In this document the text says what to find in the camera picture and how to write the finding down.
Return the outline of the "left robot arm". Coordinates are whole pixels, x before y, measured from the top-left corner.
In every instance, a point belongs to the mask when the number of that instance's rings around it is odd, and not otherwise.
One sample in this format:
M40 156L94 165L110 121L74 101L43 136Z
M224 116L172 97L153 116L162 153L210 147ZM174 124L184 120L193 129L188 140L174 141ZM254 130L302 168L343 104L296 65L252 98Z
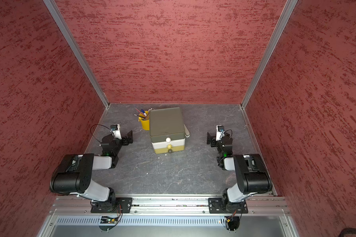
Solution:
M49 189L60 195L77 195L92 201L92 213L114 212L118 208L112 188L105 187L92 179L94 170L114 169L119 161L122 147L133 143L133 131L122 137L113 131L101 141L102 155L87 153L65 155L53 172Z

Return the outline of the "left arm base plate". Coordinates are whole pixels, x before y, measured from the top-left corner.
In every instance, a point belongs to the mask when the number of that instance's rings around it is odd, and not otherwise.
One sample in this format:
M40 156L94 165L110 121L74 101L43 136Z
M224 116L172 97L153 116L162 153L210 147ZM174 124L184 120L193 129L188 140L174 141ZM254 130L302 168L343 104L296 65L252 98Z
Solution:
M119 197L112 202L93 202L91 213L130 213L132 203L132 197Z

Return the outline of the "olive green drawer cabinet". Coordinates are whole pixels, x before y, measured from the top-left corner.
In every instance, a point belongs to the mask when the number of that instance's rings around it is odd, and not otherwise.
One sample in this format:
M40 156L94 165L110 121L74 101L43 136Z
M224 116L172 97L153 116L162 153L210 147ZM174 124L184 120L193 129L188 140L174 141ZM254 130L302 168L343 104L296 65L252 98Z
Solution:
M182 110L179 107L150 111L149 135L152 143L186 138Z

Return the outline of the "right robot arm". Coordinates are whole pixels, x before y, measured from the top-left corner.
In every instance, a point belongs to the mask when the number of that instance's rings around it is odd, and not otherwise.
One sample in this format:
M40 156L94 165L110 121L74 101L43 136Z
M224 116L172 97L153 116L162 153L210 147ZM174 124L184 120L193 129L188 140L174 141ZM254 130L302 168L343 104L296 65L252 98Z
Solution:
M206 143L218 151L218 167L234 171L236 184L226 189L222 196L221 208L225 211L236 207L254 195L265 194L273 189L267 168L259 154L237 155L232 151L233 138L229 133L207 134Z

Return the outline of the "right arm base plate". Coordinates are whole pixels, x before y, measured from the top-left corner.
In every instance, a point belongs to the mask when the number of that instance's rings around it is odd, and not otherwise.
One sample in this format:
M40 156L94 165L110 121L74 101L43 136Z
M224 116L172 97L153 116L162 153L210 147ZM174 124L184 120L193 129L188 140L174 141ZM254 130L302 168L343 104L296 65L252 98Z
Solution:
M229 202L224 198L208 198L209 212L211 214L246 214L248 207L245 201Z

